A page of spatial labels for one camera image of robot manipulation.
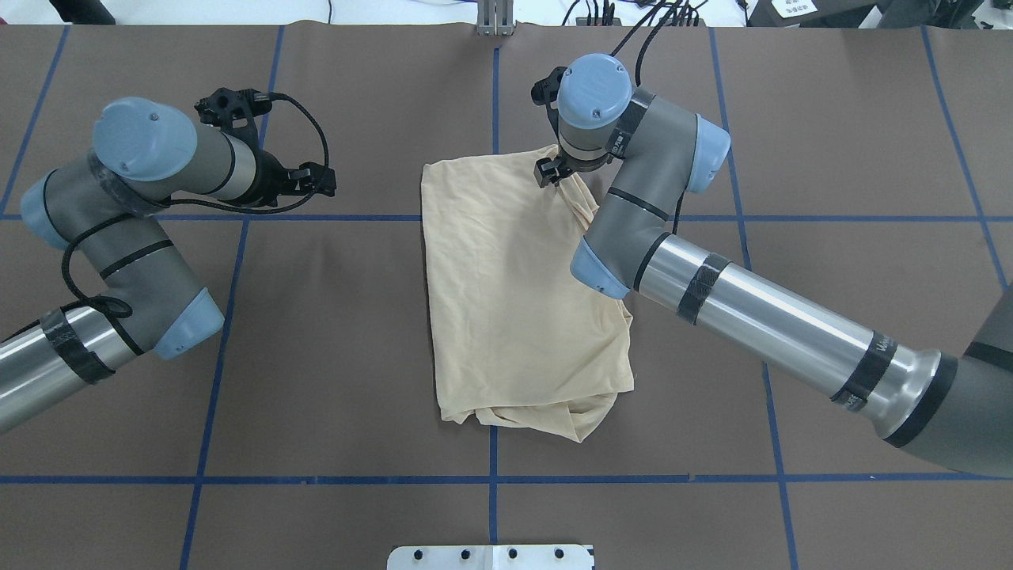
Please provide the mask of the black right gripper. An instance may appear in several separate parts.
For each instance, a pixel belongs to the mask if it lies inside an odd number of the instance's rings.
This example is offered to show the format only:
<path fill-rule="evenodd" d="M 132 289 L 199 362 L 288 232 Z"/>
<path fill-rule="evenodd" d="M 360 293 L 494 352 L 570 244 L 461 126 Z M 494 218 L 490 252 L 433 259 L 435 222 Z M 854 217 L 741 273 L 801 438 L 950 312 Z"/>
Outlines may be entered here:
<path fill-rule="evenodd" d="M 576 173 L 596 172 L 609 163 L 609 153 L 604 153 L 594 159 L 583 160 L 561 150 L 558 158 L 538 159 L 534 166 L 534 177 L 540 188 L 547 188 L 549 185 L 560 184 L 564 178 L 574 176 Z"/>

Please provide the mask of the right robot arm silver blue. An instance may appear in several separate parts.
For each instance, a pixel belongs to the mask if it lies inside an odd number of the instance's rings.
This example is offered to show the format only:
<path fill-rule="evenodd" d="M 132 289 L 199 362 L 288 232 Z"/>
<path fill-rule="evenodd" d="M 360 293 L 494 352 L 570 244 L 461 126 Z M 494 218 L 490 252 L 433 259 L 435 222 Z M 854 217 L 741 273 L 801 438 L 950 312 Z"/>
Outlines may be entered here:
<path fill-rule="evenodd" d="M 869 419 L 886 443 L 941 468 L 1012 473 L 1011 292 L 962 356 L 915 351 L 726 257 L 665 231 L 687 192 L 711 184 L 730 134 L 590 53 L 536 81 L 560 148 L 537 161 L 540 187 L 620 167 L 573 253 L 571 274 L 614 299 L 636 291 L 735 342 Z"/>

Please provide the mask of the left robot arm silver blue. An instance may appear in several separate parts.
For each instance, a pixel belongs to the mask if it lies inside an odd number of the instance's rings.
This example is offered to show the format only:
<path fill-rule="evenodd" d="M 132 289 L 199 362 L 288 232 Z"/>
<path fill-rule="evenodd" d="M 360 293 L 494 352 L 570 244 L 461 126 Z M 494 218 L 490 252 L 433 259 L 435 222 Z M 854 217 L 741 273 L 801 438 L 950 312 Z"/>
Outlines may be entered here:
<path fill-rule="evenodd" d="M 256 118 L 285 93 L 218 88 L 198 118 L 144 97 L 106 105 L 87 152 L 40 178 L 21 199 L 23 223 L 60 250 L 71 302 L 2 342 L 2 432 L 120 368 L 153 353 L 173 359 L 225 324 L 214 297 L 163 230 L 157 214 L 193 205 L 240 215 L 286 212 L 336 194 L 325 133 L 321 162 L 281 165 Z"/>

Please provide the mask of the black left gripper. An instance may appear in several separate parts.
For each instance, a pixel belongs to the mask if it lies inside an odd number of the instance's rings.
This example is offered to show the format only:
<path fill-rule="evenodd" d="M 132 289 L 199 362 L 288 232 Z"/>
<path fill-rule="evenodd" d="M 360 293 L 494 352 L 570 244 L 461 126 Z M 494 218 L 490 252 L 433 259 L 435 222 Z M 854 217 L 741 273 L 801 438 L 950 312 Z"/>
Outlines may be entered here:
<path fill-rule="evenodd" d="M 315 162 L 304 162 L 294 170 L 294 180 L 290 170 L 281 165 L 275 156 L 257 150 L 256 179 L 251 184 L 251 206 L 267 208 L 278 206 L 279 197 L 334 197 L 333 169 Z"/>

